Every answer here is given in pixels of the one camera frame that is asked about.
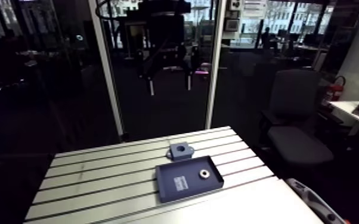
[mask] black office chair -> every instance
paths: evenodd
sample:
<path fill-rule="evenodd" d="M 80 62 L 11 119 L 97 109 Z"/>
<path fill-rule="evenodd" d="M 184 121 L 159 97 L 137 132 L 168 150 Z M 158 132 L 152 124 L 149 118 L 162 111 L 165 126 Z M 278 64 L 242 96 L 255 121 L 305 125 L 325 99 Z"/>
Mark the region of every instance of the black office chair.
<path fill-rule="evenodd" d="M 319 81 L 320 74 L 315 71 L 278 71 L 269 109 L 262 111 L 262 133 L 289 165 L 309 167 L 333 160 L 333 153 L 323 143 L 302 130 L 307 120 L 317 112 Z M 329 122 L 342 123 L 331 114 L 319 114 Z"/>

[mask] chair backrest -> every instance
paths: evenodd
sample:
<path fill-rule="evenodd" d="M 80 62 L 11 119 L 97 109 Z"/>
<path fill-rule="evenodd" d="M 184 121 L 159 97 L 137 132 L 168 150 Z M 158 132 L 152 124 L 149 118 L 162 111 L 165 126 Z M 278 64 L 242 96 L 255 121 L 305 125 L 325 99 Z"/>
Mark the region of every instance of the chair backrest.
<path fill-rule="evenodd" d="M 269 110 L 281 117 L 304 119 L 315 110 L 320 73 L 310 70 L 278 71 L 271 91 Z"/>

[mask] fire extinguisher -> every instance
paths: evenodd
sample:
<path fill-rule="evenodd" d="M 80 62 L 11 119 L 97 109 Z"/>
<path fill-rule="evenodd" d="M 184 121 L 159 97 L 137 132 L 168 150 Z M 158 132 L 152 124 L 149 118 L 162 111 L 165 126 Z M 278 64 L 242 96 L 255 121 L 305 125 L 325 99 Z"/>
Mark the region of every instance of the fire extinguisher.
<path fill-rule="evenodd" d="M 323 100 L 321 101 L 321 104 L 325 107 L 330 107 L 329 101 L 337 101 L 339 97 L 342 95 L 343 87 L 346 84 L 346 79 L 343 76 L 338 76 L 334 80 L 334 84 L 331 84 L 326 91 L 326 94 L 324 94 Z"/>

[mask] dark office room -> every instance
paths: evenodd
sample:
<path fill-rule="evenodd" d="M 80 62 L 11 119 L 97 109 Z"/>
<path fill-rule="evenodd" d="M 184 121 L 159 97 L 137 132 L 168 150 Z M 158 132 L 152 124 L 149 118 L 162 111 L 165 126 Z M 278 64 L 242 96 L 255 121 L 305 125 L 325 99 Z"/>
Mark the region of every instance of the dark office room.
<path fill-rule="evenodd" d="M 200 222 L 359 223 L 359 0 L 0 0 L 0 223 Z"/>

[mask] blue metal block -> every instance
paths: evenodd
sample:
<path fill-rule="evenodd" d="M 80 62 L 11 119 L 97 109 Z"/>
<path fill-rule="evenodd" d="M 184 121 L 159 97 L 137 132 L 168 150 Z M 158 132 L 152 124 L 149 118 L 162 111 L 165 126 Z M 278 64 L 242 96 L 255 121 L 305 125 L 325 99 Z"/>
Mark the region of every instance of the blue metal block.
<path fill-rule="evenodd" d="M 222 188 L 224 180 L 209 156 L 156 166 L 161 203 Z"/>
<path fill-rule="evenodd" d="M 185 160 L 187 158 L 192 158 L 194 150 L 186 142 L 181 142 L 177 144 L 171 144 L 170 150 L 167 152 L 167 157 L 172 161 Z"/>

